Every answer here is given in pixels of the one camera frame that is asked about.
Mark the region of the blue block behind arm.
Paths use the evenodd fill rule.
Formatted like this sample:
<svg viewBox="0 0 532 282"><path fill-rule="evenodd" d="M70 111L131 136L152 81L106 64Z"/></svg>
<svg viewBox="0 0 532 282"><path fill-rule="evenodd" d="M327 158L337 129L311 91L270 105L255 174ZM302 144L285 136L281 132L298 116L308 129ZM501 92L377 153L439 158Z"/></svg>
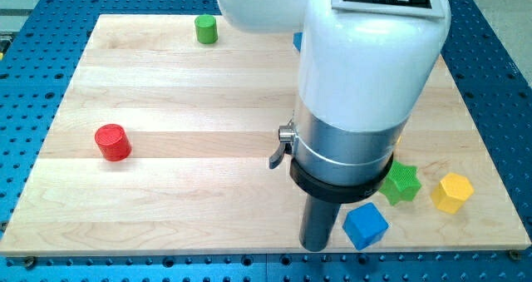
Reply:
<svg viewBox="0 0 532 282"><path fill-rule="evenodd" d="M303 39L302 32L296 32L293 34L293 46L297 52L301 51L302 39Z"/></svg>

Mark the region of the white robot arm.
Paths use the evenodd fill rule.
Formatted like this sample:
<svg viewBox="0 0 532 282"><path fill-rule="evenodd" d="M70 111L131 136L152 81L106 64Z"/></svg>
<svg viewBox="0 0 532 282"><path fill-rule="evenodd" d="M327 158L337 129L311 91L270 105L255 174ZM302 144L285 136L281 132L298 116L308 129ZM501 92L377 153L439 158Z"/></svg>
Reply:
<svg viewBox="0 0 532 282"><path fill-rule="evenodd" d="M309 195L375 193L440 55L448 0L217 0L245 32L301 32L290 174Z"/></svg>

